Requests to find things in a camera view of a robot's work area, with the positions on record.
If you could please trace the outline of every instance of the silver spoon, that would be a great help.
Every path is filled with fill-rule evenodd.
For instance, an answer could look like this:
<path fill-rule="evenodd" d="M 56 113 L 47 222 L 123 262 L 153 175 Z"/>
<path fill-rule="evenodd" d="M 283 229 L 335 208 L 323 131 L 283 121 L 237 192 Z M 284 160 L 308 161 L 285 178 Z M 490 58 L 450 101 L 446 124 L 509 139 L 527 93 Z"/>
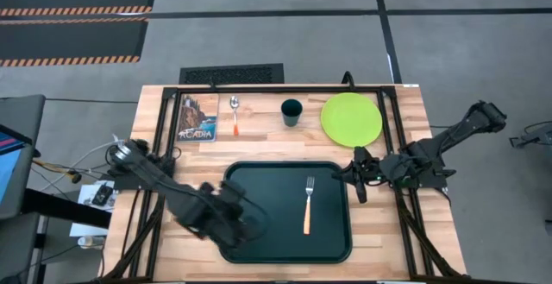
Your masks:
<path fill-rule="evenodd" d="M 237 110 L 238 107 L 240 107 L 240 101 L 238 100 L 237 96 L 232 95 L 230 98 L 230 107 L 232 107 L 232 110 L 234 111 L 234 135 L 238 136 L 238 114 Z"/>

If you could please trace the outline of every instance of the wooden table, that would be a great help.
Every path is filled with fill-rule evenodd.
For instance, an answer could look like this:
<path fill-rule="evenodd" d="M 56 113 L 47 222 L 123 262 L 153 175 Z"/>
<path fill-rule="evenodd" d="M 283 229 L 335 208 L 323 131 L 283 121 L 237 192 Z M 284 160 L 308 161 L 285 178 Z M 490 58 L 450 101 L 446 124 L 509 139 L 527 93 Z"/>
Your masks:
<path fill-rule="evenodd" d="M 161 85 L 142 88 L 137 107 L 132 138 L 150 142 L 160 109 Z M 398 103 L 405 127 L 407 142 L 431 137 L 417 86 L 396 85 Z M 217 183 L 226 168 L 235 161 L 333 161 L 342 167 L 353 157 L 351 148 L 332 142 L 323 132 L 319 121 L 324 102 L 335 94 L 325 93 L 241 93 L 239 94 L 240 135 L 233 135 L 233 117 L 229 106 L 231 94 L 220 94 L 216 142 L 176 143 L 182 149 L 177 160 L 175 180 L 198 185 Z M 366 94 L 376 104 L 375 94 Z M 287 98 L 299 100 L 304 107 L 298 126 L 287 128 L 281 120 L 280 106 Z M 398 138 L 390 102 L 386 99 L 389 123 L 395 148 Z M 167 109 L 162 143 L 166 143 L 171 106 Z M 383 136 L 369 145 L 374 156 L 384 157 Z M 465 272 L 460 245 L 448 201 L 432 189 L 418 190 L 428 237 L 457 271 Z M 354 188 L 348 186 L 353 251 L 339 264 L 232 264 L 226 262 L 216 245 L 200 241 L 176 224 L 165 210 L 160 235 L 156 281 L 259 281 L 259 280 L 381 280 L 408 279 L 403 241 L 398 226 L 398 214 L 392 190 L 387 186 L 367 187 L 368 202 L 359 204 Z M 122 192 L 117 198 L 105 246 L 105 267 L 111 270 L 122 252 L 130 206 L 135 192 Z M 140 199 L 136 204 L 129 244 L 133 240 Z M 423 273 L 423 262 L 417 239 L 412 235 L 417 257 L 417 271 Z M 141 252 L 139 275 L 145 272 L 148 240 Z"/>

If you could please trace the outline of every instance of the concrete floor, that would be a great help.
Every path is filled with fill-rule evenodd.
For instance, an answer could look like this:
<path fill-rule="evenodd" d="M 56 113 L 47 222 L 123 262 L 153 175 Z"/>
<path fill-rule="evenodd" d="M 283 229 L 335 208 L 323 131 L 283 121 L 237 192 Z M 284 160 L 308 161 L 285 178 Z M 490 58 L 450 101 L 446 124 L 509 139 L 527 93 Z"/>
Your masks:
<path fill-rule="evenodd" d="M 386 0 L 388 9 L 552 7 L 552 0 Z M 375 9 L 375 0 L 155 0 L 154 12 L 248 9 Z M 508 137 L 552 119 L 552 15 L 391 16 L 405 83 L 420 84 L 430 122 L 457 122 L 477 99 L 508 114 L 499 134 L 476 136 L 444 155 L 458 170 L 449 189 L 462 254 L 477 278 L 546 283 L 552 278 L 549 149 L 510 148 Z M 351 71 L 357 83 L 390 83 L 377 16 L 153 20 L 137 64 L 0 69 L 0 97 L 42 93 L 50 98 L 136 100 L 145 84 L 175 84 L 184 66 L 282 62 L 288 83 L 328 83 Z M 44 159 L 70 163 L 128 136 L 135 107 L 47 102 L 38 148 Z M 96 165 L 102 154 L 85 165 Z M 29 186 L 44 181 L 32 174 Z M 64 191 L 78 189 L 61 183 Z M 51 223 L 47 249 L 70 242 Z M 49 265 L 46 283 L 84 281 L 99 255 L 82 250 Z"/>

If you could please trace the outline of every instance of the black tray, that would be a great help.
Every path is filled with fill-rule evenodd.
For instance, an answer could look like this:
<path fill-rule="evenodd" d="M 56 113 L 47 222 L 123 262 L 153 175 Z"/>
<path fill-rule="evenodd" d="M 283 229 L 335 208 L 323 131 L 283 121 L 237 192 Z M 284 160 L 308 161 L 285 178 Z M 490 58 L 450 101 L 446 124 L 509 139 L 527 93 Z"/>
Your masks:
<path fill-rule="evenodd" d="M 347 189 L 331 178 L 340 167 L 327 161 L 241 161 L 231 165 L 224 179 L 246 190 L 246 196 L 269 215 L 264 236 L 237 249 L 221 249 L 233 263 L 338 263 L 352 249 Z M 316 178 L 310 199 L 310 235 L 303 234 L 307 176 Z M 242 201 L 244 216 L 267 221 Z"/>

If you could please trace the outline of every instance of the green plate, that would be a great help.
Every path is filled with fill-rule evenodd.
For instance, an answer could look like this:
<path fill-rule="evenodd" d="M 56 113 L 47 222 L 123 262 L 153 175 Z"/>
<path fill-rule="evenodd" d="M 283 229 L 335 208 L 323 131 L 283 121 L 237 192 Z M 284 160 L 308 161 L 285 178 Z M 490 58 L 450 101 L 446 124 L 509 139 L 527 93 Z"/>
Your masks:
<path fill-rule="evenodd" d="M 364 147 L 381 132 L 381 113 L 370 98 L 356 93 L 341 93 L 322 108 L 324 132 L 343 146 Z"/>

